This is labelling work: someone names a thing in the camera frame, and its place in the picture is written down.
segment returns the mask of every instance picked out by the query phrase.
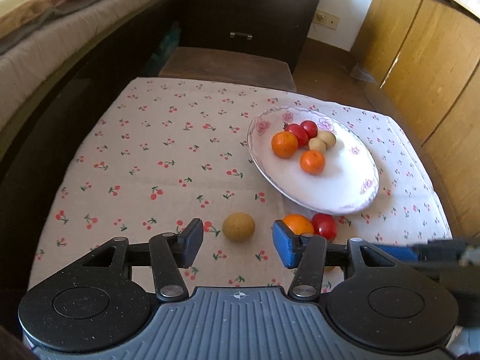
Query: tangerine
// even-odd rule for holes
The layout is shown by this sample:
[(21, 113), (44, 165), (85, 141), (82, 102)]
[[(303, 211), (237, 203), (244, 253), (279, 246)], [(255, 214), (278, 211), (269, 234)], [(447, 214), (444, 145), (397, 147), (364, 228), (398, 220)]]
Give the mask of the tangerine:
[(291, 231), (296, 235), (303, 233), (314, 234), (314, 225), (303, 215), (300, 214), (290, 214), (283, 218), (283, 223), (285, 223)]
[(300, 167), (309, 175), (319, 175), (325, 169), (325, 157), (316, 150), (308, 150), (300, 157)]
[(275, 155), (283, 159), (293, 156), (299, 147), (297, 137), (289, 131), (281, 131), (273, 135), (271, 144)]

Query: white plate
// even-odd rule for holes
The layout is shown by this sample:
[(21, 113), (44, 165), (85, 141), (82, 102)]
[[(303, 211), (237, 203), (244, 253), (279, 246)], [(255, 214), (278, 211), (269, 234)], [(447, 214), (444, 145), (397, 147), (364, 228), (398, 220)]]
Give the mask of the white plate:
[[(305, 148), (290, 159), (272, 151), (273, 135), (285, 123), (314, 121), (330, 130), (337, 144), (325, 153), (325, 170), (320, 175), (302, 171), (299, 159)], [(347, 127), (320, 112), (301, 107), (279, 107), (263, 112), (251, 121), (248, 149), (258, 170), (283, 195), (310, 210), (330, 215), (347, 215), (367, 208), (378, 192), (378, 170), (363, 142)]]

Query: dark wooden dresser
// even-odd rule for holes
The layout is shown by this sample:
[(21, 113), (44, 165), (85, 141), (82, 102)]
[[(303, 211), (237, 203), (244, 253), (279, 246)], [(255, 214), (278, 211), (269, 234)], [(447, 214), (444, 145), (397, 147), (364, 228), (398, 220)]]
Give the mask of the dark wooden dresser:
[(287, 62), (293, 71), (319, 0), (180, 0), (180, 45)]

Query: cherry print tablecloth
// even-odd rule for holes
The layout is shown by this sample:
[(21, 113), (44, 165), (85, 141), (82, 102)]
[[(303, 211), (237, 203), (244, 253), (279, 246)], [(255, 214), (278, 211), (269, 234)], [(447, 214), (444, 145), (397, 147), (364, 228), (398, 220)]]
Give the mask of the cherry print tablecloth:
[[(282, 266), (270, 229), (288, 213), (313, 212), (270, 186), (246, 141), (252, 118), (282, 105), (337, 119), (361, 138), (377, 164), (378, 196), (363, 212), (335, 218), (337, 243), (352, 236), (388, 244), (451, 237), (425, 169), (390, 117), (265, 88), (138, 78), (72, 160), (43, 229), (30, 285), (112, 237), (147, 242), (201, 218), (203, 245), (193, 266), (182, 270), (190, 291), (198, 285), (288, 287), (293, 272)], [(239, 211), (254, 218), (256, 230), (246, 243), (234, 244), (221, 228)], [(149, 268), (134, 269), (133, 279), (154, 290)], [(339, 268), (327, 272), (323, 291), (341, 279)]]

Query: crosshair logo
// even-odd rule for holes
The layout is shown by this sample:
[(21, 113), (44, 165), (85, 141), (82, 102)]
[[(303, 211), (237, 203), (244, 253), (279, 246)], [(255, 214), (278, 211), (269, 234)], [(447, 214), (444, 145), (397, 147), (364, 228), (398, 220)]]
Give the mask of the crosshair logo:
[(235, 299), (238, 299), (238, 300), (242, 300), (244, 297), (247, 297), (248, 295), (244, 292), (241, 292), (241, 291), (238, 291), (238, 292), (235, 292), (232, 297), (234, 297)]

